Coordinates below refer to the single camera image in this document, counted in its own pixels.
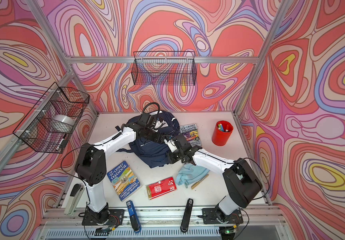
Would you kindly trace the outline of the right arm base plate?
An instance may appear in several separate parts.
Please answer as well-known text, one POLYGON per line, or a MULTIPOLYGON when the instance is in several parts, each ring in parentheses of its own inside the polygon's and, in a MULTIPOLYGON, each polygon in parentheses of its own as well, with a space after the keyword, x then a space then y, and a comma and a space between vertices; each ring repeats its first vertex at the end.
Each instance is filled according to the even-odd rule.
POLYGON ((235 210, 231 214, 224 214, 220 209, 203 208, 202 214, 198 215, 203 220, 205 225, 215 224, 233 224, 240 225, 244 222, 240 210, 235 210))

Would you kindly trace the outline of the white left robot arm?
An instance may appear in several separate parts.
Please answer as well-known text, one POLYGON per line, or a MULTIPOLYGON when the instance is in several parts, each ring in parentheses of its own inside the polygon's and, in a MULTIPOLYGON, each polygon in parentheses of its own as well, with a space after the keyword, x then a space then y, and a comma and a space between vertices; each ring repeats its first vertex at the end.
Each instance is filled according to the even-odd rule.
POLYGON ((117 126, 117 132, 95 144, 84 144, 75 164, 75 172, 86 184, 89 202, 87 207, 97 215, 108 214, 108 203, 104 196, 103 179, 106 177, 106 158, 125 145, 144 138, 163 144, 165 134, 160 131, 163 120, 161 111, 142 113, 138 120, 117 126))

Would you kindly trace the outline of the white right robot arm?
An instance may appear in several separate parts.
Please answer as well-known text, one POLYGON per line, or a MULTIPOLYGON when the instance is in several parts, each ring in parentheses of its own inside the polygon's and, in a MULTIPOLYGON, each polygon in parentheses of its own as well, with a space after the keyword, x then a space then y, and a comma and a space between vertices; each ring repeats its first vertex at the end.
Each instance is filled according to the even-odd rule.
POLYGON ((170 163, 191 163, 223 176, 228 194, 214 208, 220 222, 224 223, 234 211, 246 208, 263 188, 245 159, 229 160, 200 146, 191 146, 182 134, 163 142, 169 148, 167 157, 170 163))

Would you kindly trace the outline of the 143-storey treehouse book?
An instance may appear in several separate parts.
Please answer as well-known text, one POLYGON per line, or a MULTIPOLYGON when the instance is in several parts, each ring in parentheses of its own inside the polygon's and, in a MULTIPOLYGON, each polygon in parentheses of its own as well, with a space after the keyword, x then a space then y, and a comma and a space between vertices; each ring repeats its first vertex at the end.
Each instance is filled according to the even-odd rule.
POLYGON ((180 126, 180 133, 184 135, 187 142, 191 146, 202 146, 202 141, 199 136, 199 130, 197 124, 188 124, 180 126))

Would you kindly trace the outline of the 91-storey treehouse book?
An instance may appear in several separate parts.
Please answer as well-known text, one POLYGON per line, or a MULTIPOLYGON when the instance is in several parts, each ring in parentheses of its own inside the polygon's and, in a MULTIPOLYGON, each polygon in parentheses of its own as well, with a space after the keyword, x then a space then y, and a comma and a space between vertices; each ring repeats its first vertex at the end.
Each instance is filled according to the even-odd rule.
POLYGON ((106 174, 121 202, 139 190, 142 185, 126 161, 106 174))

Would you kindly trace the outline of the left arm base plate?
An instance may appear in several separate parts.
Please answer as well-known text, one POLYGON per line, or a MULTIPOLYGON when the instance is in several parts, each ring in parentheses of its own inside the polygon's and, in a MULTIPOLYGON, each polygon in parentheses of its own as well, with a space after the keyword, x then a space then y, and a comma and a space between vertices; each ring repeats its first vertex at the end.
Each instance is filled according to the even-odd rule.
POLYGON ((82 225, 118 227, 122 225, 123 217, 123 209, 103 209, 101 212, 96 213, 87 208, 82 219, 82 225))

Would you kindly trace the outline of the navy blue backpack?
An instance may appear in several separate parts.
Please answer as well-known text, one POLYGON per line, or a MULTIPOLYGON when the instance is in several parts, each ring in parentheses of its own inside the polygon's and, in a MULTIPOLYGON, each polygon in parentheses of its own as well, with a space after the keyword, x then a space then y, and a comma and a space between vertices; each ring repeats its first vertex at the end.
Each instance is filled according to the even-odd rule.
MULTIPOLYGON (((172 113, 160 111, 159 118, 163 120, 163 126, 158 130, 159 132, 166 134, 168 138, 180 134, 180 124, 172 113)), ((167 157, 169 147, 165 143, 160 144, 145 138, 140 138, 129 143, 129 147, 130 150, 119 149, 117 152, 134 153, 151 169, 169 164, 167 157)))

